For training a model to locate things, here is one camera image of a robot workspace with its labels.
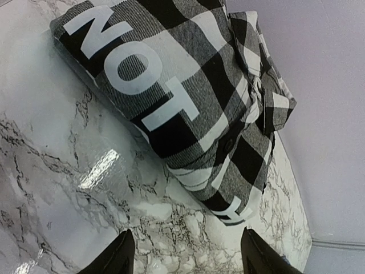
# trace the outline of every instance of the folded shirt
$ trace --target folded shirt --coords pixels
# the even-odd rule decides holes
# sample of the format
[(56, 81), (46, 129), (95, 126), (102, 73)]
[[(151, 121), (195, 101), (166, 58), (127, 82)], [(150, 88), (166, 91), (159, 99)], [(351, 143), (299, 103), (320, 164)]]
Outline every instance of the folded shirt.
[(254, 11), (219, 0), (93, 0), (51, 22), (86, 84), (226, 225), (255, 213), (296, 101)]

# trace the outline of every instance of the marble surface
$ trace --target marble surface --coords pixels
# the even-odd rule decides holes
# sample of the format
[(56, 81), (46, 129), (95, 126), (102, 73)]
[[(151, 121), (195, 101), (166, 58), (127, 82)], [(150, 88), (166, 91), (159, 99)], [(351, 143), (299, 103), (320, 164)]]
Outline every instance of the marble surface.
[(243, 273), (254, 228), (303, 270), (311, 237), (279, 138), (259, 214), (225, 227), (56, 54), (51, 19), (75, 1), (0, 8), (0, 273), (76, 273), (121, 231), (135, 273)]

